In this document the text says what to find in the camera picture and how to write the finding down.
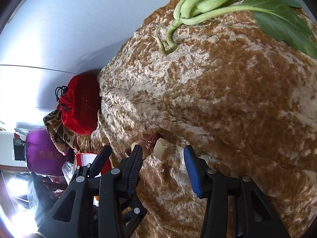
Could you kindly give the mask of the green bok choy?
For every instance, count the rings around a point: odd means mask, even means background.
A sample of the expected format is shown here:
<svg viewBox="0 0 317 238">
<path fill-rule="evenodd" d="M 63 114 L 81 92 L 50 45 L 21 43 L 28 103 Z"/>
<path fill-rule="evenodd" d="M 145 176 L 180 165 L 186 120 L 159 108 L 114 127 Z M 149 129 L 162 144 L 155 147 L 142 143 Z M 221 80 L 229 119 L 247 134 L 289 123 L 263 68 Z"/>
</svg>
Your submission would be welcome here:
<svg viewBox="0 0 317 238">
<path fill-rule="evenodd" d="M 284 41 L 314 59 L 316 42 L 313 32 L 293 11 L 300 7 L 296 0 L 180 0 L 174 8 L 174 21 L 165 35 L 169 47 L 165 48 L 159 37 L 155 40 L 161 53 L 168 55 L 177 48 L 173 36 L 181 25 L 197 25 L 224 14 L 249 11 L 268 36 Z"/>
</svg>

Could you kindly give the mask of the red velvet drawstring pouch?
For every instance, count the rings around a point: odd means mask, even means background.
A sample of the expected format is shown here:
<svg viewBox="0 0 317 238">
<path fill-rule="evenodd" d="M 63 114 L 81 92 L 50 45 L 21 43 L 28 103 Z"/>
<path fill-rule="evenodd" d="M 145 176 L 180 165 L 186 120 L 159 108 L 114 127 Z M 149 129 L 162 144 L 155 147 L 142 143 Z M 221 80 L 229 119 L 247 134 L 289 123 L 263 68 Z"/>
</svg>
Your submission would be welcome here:
<svg viewBox="0 0 317 238">
<path fill-rule="evenodd" d="M 57 100 L 63 125 L 79 135 L 91 134 L 98 125 L 98 111 L 101 108 L 99 92 L 95 75 L 74 76 Z"/>
</svg>

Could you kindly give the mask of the purple fabric bag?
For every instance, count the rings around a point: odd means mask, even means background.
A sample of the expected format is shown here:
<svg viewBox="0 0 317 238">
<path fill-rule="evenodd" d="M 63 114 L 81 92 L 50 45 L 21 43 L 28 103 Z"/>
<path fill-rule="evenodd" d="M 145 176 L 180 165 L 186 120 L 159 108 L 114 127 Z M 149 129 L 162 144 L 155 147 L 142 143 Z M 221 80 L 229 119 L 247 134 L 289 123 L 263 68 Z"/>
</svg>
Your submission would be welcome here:
<svg viewBox="0 0 317 238">
<path fill-rule="evenodd" d="M 75 154 L 69 149 L 66 155 L 60 153 L 45 129 L 28 132 L 25 141 L 26 164 L 37 174 L 60 177 L 65 162 L 74 162 Z"/>
</svg>

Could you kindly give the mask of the red jujube date right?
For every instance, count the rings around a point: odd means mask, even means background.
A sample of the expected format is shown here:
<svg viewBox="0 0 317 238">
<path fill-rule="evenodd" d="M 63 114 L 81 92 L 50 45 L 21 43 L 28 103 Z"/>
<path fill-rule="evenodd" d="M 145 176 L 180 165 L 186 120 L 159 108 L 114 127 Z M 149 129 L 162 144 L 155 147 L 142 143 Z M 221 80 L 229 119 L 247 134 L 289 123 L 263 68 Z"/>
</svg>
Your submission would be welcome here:
<svg viewBox="0 0 317 238">
<path fill-rule="evenodd" d="M 146 148 L 149 151 L 152 151 L 158 141 L 159 138 L 161 138 L 160 133 L 149 133 L 145 135 L 145 142 L 146 142 Z"/>
</svg>

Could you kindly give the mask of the red jujube date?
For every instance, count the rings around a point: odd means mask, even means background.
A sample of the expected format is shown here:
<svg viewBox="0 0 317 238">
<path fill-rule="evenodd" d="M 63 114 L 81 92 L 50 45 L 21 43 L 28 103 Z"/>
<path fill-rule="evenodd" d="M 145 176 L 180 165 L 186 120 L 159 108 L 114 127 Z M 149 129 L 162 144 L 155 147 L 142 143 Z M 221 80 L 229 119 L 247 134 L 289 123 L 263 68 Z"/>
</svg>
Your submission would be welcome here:
<svg viewBox="0 0 317 238">
<path fill-rule="evenodd" d="M 145 135 L 145 142 L 146 142 L 146 148 L 149 151 L 152 151 L 158 141 L 159 138 L 161 138 L 160 133 L 149 133 Z"/>
<path fill-rule="evenodd" d="M 125 154 L 126 154 L 127 157 L 130 157 L 130 156 L 131 156 L 131 153 L 132 153 L 132 151 L 131 151 L 130 148 L 126 148 L 126 149 L 125 149 Z"/>
</svg>

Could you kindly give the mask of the red jujube date left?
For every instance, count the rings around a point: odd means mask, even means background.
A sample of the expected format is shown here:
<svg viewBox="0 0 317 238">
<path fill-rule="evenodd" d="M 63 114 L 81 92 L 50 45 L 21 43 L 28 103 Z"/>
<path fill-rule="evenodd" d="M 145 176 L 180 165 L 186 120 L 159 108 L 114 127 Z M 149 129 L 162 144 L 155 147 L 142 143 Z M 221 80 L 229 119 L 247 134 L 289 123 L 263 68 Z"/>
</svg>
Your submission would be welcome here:
<svg viewBox="0 0 317 238">
<path fill-rule="evenodd" d="M 131 153 L 132 153 L 132 151 L 131 151 L 130 148 L 126 148 L 126 149 L 125 149 L 125 154 L 126 154 L 127 157 L 130 157 L 130 156 L 131 156 Z"/>
</svg>

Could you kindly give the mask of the golden brown velvet blanket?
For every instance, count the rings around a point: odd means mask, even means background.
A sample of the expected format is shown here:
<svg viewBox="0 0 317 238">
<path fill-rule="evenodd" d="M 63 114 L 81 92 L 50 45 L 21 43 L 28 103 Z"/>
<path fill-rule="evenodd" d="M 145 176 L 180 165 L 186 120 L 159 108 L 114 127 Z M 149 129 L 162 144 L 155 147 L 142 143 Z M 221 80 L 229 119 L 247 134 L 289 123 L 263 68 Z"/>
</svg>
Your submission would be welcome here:
<svg viewBox="0 0 317 238">
<path fill-rule="evenodd" d="M 170 55 L 158 50 L 180 0 L 148 16 L 101 70 L 98 127 L 81 151 L 125 149 L 148 134 L 170 142 L 148 156 L 139 199 L 147 214 L 135 237 L 199 237 L 206 202 L 194 194 L 183 159 L 191 145 L 224 175 L 249 175 L 291 237 L 316 217 L 316 60 L 267 36 L 250 12 L 182 26 Z"/>
</svg>

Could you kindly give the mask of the black monitor screen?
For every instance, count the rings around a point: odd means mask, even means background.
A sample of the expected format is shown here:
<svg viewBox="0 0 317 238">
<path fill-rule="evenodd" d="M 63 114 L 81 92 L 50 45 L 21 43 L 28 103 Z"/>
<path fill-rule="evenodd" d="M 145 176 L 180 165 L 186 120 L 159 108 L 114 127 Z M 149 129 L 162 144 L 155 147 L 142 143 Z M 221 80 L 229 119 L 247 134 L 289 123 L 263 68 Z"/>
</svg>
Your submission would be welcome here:
<svg viewBox="0 0 317 238">
<path fill-rule="evenodd" d="M 13 135 L 13 159 L 15 161 L 26 161 L 25 141 L 16 133 Z"/>
</svg>

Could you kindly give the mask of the pale ginger piece lower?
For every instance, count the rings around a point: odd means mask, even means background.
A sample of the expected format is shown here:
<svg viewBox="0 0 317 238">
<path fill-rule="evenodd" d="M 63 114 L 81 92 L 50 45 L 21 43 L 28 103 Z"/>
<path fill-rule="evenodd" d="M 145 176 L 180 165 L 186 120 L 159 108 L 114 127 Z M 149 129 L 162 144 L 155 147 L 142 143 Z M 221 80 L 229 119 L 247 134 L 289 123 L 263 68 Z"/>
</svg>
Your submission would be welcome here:
<svg viewBox="0 0 317 238">
<path fill-rule="evenodd" d="M 159 138 L 153 149 L 153 155 L 160 161 L 165 161 L 174 150 L 174 145 L 168 140 Z"/>
</svg>

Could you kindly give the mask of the red white shallow box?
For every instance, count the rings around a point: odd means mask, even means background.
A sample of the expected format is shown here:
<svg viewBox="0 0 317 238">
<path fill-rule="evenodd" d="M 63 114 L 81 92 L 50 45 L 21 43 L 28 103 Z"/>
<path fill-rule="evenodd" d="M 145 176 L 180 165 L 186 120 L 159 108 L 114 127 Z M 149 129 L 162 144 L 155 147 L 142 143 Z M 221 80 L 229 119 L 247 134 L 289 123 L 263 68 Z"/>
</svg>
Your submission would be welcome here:
<svg viewBox="0 0 317 238">
<path fill-rule="evenodd" d="M 92 153 L 77 153 L 75 155 L 76 165 L 79 165 L 80 167 L 86 166 L 89 163 L 92 164 L 95 158 L 97 157 L 97 154 Z M 108 159 L 104 166 L 102 167 L 100 173 L 96 177 L 103 176 L 105 173 L 110 171 L 112 169 L 112 165 L 110 160 Z"/>
</svg>

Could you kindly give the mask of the brown floral patterned cloth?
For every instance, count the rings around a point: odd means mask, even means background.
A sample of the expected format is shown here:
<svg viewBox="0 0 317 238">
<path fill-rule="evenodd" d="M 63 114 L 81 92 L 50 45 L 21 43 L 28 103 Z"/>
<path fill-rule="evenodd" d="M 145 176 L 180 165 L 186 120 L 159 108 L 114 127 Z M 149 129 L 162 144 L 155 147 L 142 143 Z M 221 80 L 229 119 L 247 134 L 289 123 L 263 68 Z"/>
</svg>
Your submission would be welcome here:
<svg viewBox="0 0 317 238">
<path fill-rule="evenodd" d="M 70 149 L 77 149 L 77 135 L 62 123 L 62 111 L 54 110 L 43 118 L 46 131 L 56 149 L 63 155 Z"/>
</svg>

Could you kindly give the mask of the clear plastic bag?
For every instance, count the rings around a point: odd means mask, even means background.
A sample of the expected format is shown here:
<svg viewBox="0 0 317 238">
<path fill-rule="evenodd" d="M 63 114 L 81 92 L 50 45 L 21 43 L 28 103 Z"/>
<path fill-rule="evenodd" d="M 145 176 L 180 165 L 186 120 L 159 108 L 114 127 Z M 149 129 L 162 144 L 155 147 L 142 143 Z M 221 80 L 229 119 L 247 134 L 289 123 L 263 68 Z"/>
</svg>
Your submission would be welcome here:
<svg viewBox="0 0 317 238">
<path fill-rule="evenodd" d="M 67 184 L 69 185 L 71 182 L 71 179 L 73 177 L 73 174 L 75 172 L 74 171 L 74 164 L 66 161 L 62 166 L 62 172 L 63 172 L 64 178 L 65 178 Z"/>
</svg>

